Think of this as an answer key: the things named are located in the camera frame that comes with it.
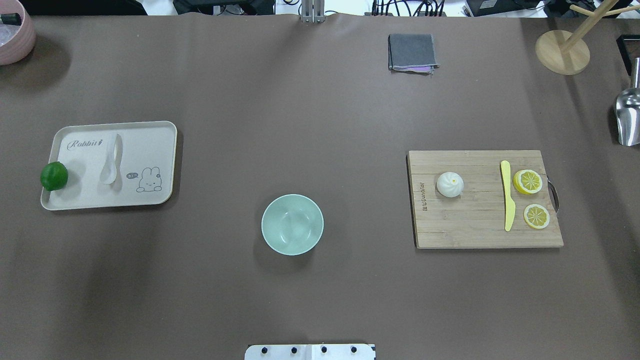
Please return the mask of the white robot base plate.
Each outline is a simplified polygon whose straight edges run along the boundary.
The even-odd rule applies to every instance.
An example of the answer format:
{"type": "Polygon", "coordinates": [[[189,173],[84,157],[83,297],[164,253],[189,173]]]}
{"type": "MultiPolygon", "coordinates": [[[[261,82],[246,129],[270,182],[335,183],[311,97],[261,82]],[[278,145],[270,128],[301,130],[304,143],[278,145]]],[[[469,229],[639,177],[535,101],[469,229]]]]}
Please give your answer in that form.
{"type": "Polygon", "coordinates": [[[245,360],[375,360],[374,344],[254,344],[247,347],[245,360]]]}

